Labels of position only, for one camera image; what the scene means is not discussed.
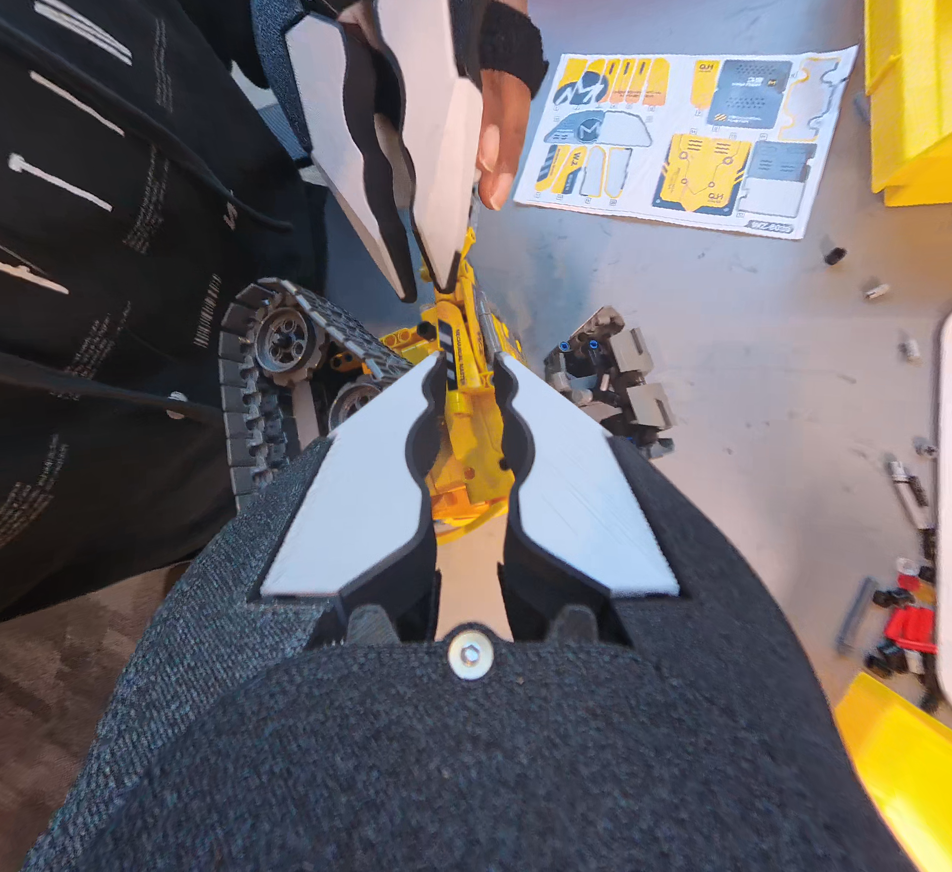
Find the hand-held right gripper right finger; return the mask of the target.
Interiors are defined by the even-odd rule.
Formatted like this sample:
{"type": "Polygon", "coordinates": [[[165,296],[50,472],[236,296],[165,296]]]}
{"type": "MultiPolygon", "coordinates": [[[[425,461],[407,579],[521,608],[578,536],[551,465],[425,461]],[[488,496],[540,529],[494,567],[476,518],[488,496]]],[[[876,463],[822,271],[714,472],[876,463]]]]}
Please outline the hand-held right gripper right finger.
{"type": "Polygon", "coordinates": [[[569,626],[629,641],[619,604],[680,595],[618,450],[640,454],[511,355],[496,356],[493,382],[514,480],[498,567],[513,640],[569,626]]]}

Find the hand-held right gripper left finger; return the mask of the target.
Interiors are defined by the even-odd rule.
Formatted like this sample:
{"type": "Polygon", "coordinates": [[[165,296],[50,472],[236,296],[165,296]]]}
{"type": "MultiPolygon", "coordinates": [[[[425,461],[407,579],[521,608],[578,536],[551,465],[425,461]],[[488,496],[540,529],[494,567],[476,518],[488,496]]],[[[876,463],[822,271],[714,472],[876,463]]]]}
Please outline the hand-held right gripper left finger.
{"type": "Polygon", "coordinates": [[[426,478],[441,449],[446,357],[435,353],[339,426],[260,586],[325,600],[331,629],[377,605],[398,627],[430,609],[437,542],[426,478]]]}

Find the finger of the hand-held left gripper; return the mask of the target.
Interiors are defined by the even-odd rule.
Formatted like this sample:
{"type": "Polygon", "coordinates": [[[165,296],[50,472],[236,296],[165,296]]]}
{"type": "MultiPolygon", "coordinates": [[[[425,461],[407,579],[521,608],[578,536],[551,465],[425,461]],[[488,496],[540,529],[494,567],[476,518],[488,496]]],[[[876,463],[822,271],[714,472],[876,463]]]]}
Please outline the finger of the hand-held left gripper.
{"type": "Polygon", "coordinates": [[[401,87],[412,229],[435,287],[449,294],[469,229],[482,96],[459,73],[449,0],[374,0],[374,17],[401,87]]]}
{"type": "Polygon", "coordinates": [[[285,36],[310,154],[379,271],[401,301],[417,300],[407,229],[375,117],[371,48],[338,21],[307,14],[285,36]]]}

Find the yellow brick toy robot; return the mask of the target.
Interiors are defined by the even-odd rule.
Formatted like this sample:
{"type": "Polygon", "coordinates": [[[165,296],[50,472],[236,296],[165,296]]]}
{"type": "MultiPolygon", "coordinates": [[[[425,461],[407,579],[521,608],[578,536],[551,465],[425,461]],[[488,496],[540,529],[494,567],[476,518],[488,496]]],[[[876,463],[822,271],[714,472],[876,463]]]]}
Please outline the yellow brick toy robot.
{"type": "MultiPolygon", "coordinates": [[[[514,477],[503,450],[494,361],[526,362],[490,305],[465,238],[454,288],[435,291],[417,323],[374,336],[355,317],[292,282],[263,279],[229,307],[219,336],[219,380],[237,510],[246,508],[314,440],[326,438],[424,359],[446,355],[439,450],[425,478],[438,545],[506,514],[514,477]]],[[[643,332],[601,307],[545,356],[557,393],[649,460],[673,451],[674,426],[643,332]]]]}

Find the printed sticker sheet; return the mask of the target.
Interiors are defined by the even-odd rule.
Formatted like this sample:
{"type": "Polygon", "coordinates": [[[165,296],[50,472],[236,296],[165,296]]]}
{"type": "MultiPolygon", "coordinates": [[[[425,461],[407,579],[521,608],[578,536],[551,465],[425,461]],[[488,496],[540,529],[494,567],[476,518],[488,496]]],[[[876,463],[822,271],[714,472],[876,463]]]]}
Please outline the printed sticker sheet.
{"type": "Polygon", "coordinates": [[[513,201],[801,240],[858,50],[563,55],[513,201]]]}

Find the grey desk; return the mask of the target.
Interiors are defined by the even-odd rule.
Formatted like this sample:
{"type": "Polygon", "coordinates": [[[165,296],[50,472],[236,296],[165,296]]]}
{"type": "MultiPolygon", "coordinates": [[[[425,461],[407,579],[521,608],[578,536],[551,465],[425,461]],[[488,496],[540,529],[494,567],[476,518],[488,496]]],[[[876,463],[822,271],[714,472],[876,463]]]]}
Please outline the grey desk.
{"type": "Polygon", "coordinates": [[[780,55],[858,45],[801,241],[517,207],[480,212],[473,257],[535,368],[560,334],[612,305],[643,329],[676,449],[658,467],[744,554],[808,653],[831,704],[855,653],[834,639],[864,576],[887,582],[917,538],[886,471],[895,456],[935,499],[914,437],[935,440],[936,332],[950,311],[950,207],[892,209],[871,191],[863,0],[529,0],[551,64],[609,52],[780,55]],[[824,254],[848,255],[827,268],[824,254]],[[866,288],[888,283],[879,300],[866,288]],[[906,364],[900,337],[922,365],[906,364]]]}

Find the person's left hand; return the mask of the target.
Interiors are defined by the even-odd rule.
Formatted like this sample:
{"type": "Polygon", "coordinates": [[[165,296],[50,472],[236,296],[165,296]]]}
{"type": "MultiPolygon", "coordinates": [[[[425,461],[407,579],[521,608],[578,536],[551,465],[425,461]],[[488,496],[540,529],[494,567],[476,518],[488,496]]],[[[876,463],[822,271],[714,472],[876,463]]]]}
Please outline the person's left hand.
{"type": "MultiPolygon", "coordinates": [[[[528,14],[528,0],[496,0],[528,14]]],[[[496,69],[482,70],[482,125],[477,169],[482,204],[501,210],[512,189],[530,118],[530,90],[521,80],[496,69]]]]}

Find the person's black printed hoodie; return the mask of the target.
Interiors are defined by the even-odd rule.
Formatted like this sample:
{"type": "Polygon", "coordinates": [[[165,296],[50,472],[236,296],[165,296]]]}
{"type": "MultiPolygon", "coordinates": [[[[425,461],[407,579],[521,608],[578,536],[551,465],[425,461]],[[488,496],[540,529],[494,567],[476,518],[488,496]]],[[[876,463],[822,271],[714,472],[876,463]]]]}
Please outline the person's black printed hoodie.
{"type": "Polygon", "coordinates": [[[319,287],[319,191],[232,78],[250,0],[1,0],[2,621],[195,556],[234,515],[218,336],[319,287]]]}

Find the grey brick axle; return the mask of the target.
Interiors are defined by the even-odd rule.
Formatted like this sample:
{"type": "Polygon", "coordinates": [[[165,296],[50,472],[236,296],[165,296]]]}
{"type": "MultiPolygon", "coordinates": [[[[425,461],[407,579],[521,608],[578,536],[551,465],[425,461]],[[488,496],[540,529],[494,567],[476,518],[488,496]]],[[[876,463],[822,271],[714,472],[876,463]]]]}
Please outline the grey brick axle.
{"type": "Polygon", "coordinates": [[[922,557],[933,563],[937,552],[937,530],[922,481],[894,456],[887,456],[886,468],[898,500],[920,536],[922,557]]]}

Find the pile of red black pieces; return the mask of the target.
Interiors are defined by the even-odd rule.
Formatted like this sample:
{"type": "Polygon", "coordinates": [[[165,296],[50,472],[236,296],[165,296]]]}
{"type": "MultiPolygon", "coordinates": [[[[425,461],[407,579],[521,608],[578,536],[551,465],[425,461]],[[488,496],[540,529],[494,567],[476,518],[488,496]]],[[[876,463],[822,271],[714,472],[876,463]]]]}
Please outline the pile of red black pieces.
{"type": "Polygon", "coordinates": [[[894,581],[889,584],[864,576],[834,639],[839,656],[853,655],[870,610],[880,612],[882,631],[863,654],[864,670],[881,680],[913,677],[922,688],[918,707],[933,717],[945,700],[938,670],[936,580],[935,562],[922,558],[898,558],[894,581]]]}

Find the white book stand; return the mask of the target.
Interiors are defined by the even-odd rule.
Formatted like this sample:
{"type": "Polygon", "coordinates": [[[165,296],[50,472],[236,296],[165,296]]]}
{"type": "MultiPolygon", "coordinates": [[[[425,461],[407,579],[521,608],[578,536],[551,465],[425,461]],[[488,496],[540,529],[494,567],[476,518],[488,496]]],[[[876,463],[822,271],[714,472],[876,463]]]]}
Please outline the white book stand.
{"type": "Polygon", "coordinates": [[[946,700],[951,701],[951,315],[937,333],[934,370],[937,675],[946,700]]]}

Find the yellow plastic storage bin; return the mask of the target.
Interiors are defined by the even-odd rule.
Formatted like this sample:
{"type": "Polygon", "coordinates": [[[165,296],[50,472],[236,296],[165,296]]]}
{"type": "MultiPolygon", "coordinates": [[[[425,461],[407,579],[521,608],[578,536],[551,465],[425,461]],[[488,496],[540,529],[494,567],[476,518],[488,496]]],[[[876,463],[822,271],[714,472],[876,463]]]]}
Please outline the yellow plastic storage bin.
{"type": "Polygon", "coordinates": [[[871,188],[888,207],[951,202],[951,0],[863,0],[871,188]]]}
{"type": "Polygon", "coordinates": [[[951,731],[860,673],[836,705],[866,792],[919,870],[951,869],[951,731]]]}

